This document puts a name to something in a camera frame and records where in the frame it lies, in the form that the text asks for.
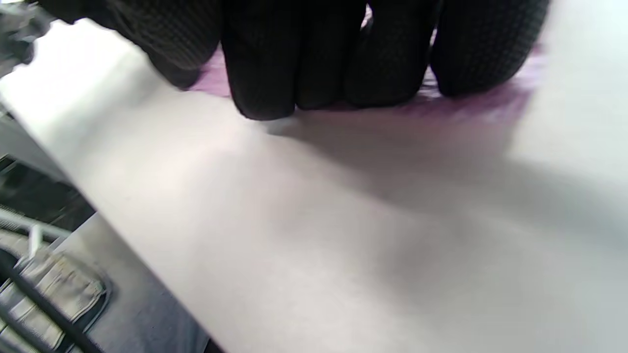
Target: table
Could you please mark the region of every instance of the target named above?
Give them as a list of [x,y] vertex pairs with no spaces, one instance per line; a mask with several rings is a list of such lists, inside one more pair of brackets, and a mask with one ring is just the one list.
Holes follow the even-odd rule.
[[627,11],[555,2],[511,124],[268,134],[90,23],[0,93],[230,353],[625,352]]

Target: gray surface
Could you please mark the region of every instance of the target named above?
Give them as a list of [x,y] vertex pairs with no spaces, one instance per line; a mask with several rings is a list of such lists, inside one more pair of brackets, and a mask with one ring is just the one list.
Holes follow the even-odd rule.
[[66,180],[56,164],[24,129],[16,121],[11,121],[2,115],[4,113],[0,112],[0,158],[10,155],[54,180]]
[[114,283],[109,306],[89,332],[103,352],[205,350],[204,331],[98,214],[57,250],[94,264]]
[[88,24],[0,92],[230,353],[623,353],[627,11],[555,2],[517,122],[309,114],[268,135]]

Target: finger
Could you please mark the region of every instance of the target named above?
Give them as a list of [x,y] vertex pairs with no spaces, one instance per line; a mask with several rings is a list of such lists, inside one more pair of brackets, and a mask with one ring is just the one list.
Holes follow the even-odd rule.
[[549,0],[447,0],[438,23],[431,67],[443,95],[482,92],[523,65]]
[[301,40],[301,1],[225,3],[222,49],[236,107],[255,120],[292,115]]
[[438,0],[371,0],[373,17],[361,33],[345,78],[358,107],[391,106],[414,96],[428,66]]
[[214,54],[222,29],[222,0],[89,1],[88,14],[111,11],[115,28],[176,67],[196,70]]
[[342,97],[342,76],[366,10],[365,0],[306,3],[296,104],[321,109]]

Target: strap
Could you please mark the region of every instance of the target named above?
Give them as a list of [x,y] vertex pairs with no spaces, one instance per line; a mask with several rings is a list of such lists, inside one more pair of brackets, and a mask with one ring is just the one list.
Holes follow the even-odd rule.
[[[54,322],[59,328],[65,333],[65,335],[70,338],[76,346],[83,353],[103,353],[95,343],[93,343],[84,332],[78,329],[68,318],[66,318],[62,313],[60,313],[57,308],[54,307],[39,291],[26,279],[22,277],[22,275],[16,271],[11,263],[6,261],[6,259],[0,258],[0,274],[8,277],[15,284],[18,289],[24,293],[44,314],[50,318],[52,322]],[[0,318],[4,320],[8,325],[11,320],[14,320],[10,315],[8,317],[2,317],[4,311],[7,312],[2,305],[0,305]],[[25,335],[22,332],[19,332],[14,329],[16,333],[20,335],[20,337],[24,338]],[[52,351],[42,350],[40,347],[36,347],[41,353],[52,353]]]

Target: gloved hand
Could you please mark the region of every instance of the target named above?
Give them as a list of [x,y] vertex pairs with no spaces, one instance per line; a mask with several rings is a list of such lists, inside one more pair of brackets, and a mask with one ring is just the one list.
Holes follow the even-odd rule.
[[[428,65],[444,95],[488,90],[519,70],[549,6],[549,0],[106,1],[126,37],[181,69],[197,70],[222,42],[234,102],[258,120],[289,116],[295,105],[400,104],[417,93]],[[366,3],[372,18],[360,29]]]

